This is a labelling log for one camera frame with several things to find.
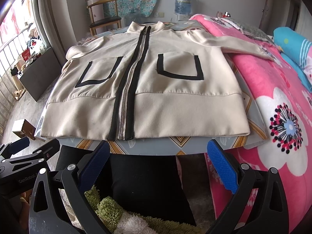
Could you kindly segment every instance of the jacket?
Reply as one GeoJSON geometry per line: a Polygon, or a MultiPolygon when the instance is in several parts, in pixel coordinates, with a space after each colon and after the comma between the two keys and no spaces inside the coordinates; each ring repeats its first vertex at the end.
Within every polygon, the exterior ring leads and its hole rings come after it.
{"type": "Polygon", "coordinates": [[[257,45],[162,22],[73,46],[40,135],[94,140],[250,133],[223,53],[272,59],[257,45]]]}

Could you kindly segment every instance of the black chair seat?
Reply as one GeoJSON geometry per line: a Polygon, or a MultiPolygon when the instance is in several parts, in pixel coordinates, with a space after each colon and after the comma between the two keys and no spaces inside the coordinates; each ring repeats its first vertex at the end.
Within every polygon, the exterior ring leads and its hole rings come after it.
{"type": "Polygon", "coordinates": [[[114,16],[114,17],[104,18],[104,19],[95,21],[94,23],[92,23],[89,26],[89,28],[100,26],[100,25],[104,25],[104,24],[107,24],[107,23],[110,23],[110,22],[113,22],[113,21],[118,21],[118,20],[121,20],[121,17],[114,16]]]}

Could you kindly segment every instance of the jacket pocket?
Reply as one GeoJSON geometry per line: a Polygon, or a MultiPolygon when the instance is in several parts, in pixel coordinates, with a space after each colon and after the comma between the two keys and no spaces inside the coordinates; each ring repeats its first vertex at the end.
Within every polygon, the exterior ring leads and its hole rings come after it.
{"type": "Polygon", "coordinates": [[[198,55],[188,52],[158,54],[157,73],[175,79],[204,80],[198,55]]]}
{"type": "Polygon", "coordinates": [[[75,88],[104,83],[112,77],[123,56],[95,59],[88,63],[75,88]]]}

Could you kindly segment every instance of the zipper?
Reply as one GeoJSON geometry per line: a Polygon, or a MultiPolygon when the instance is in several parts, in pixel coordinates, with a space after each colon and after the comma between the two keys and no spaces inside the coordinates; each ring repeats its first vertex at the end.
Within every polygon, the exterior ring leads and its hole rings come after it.
{"type": "Polygon", "coordinates": [[[130,84],[132,81],[133,72],[135,70],[136,65],[138,64],[138,61],[141,59],[142,54],[143,54],[147,29],[148,29],[147,27],[144,28],[143,37],[141,40],[141,45],[140,45],[138,57],[136,58],[135,62],[133,63],[133,65],[130,68],[126,83],[125,83],[124,88],[122,90],[121,102],[120,102],[119,111],[118,111],[118,122],[117,122],[117,139],[119,139],[119,140],[124,139],[124,134],[125,134],[125,130],[126,130],[126,111],[127,111],[128,92],[129,92],[130,84]]]}

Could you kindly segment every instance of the pink blanket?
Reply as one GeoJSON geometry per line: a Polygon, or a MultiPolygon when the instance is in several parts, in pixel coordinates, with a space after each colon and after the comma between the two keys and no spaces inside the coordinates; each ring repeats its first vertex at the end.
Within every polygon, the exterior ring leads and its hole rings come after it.
{"type": "MultiPolygon", "coordinates": [[[[285,189],[289,232],[302,220],[312,205],[312,95],[301,84],[297,73],[280,56],[270,43],[253,40],[226,22],[206,15],[195,15],[208,32],[214,36],[233,36],[261,46],[275,62],[252,55],[232,54],[231,59],[248,84],[267,128],[269,140],[255,148],[230,149],[236,159],[252,168],[267,171],[279,170],[285,189]]],[[[231,198],[207,157],[210,188],[216,218],[231,198]]],[[[254,189],[239,226],[246,222],[257,190],[254,189]]]]}

